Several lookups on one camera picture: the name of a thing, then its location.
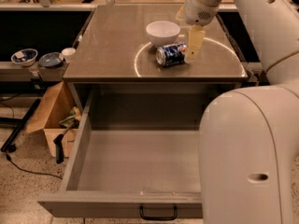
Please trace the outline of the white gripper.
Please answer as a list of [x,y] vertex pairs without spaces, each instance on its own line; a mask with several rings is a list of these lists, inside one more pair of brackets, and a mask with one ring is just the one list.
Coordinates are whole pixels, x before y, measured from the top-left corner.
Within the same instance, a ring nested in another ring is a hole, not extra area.
[[219,2],[213,4],[203,0],[185,0],[184,7],[181,7],[176,15],[177,21],[186,21],[192,25],[188,33],[187,49],[184,62],[193,63],[202,47],[206,34],[206,26],[212,22],[219,10]]

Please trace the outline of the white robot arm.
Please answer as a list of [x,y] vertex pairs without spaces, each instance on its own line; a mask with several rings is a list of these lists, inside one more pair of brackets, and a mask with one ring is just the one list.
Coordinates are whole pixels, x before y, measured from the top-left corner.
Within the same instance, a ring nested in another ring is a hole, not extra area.
[[[293,224],[299,152],[299,14],[291,0],[234,0],[268,85],[228,91],[200,122],[205,224]],[[179,16],[208,25],[221,0],[186,0]]]

